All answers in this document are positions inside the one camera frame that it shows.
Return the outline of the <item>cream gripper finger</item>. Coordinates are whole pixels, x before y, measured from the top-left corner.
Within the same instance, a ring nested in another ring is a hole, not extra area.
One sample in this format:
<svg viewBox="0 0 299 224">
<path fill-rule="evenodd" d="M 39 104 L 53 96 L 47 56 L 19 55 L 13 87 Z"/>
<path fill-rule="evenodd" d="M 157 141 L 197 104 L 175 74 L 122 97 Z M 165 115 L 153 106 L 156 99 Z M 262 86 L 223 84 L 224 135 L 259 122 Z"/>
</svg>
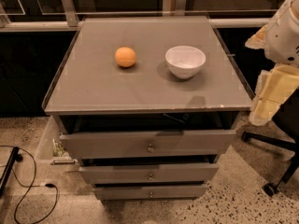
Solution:
<svg viewBox="0 0 299 224">
<path fill-rule="evenodd" d="M 267 26 L 263 26 L 254 35 L 252 35 L 245 43 L 249 49 L 264 49 L 264 35 Z"/>
<path fill-rule="evenodd" d="M 263 70 L 258 76 L 249 122 L 255 126 L 265 125 L 298 88 L 298 66 L 278 63 L 270 71 Z"/>
</svg>

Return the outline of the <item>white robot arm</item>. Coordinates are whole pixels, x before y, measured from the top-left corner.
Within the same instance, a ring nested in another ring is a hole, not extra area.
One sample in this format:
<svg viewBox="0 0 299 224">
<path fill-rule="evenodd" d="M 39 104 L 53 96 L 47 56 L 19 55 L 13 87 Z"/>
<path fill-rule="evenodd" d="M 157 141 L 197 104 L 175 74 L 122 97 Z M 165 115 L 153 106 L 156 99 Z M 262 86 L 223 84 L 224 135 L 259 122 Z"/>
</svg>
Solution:
<svg viewBox="0 0 299 224">
<path fill-rule="evenodd" d="M 299 88 L 299 0 L 286 0 L 245 46 L 262 49 L 275 63 L 258 76 L 249 122 L 263 126 Z"/>
</svg>

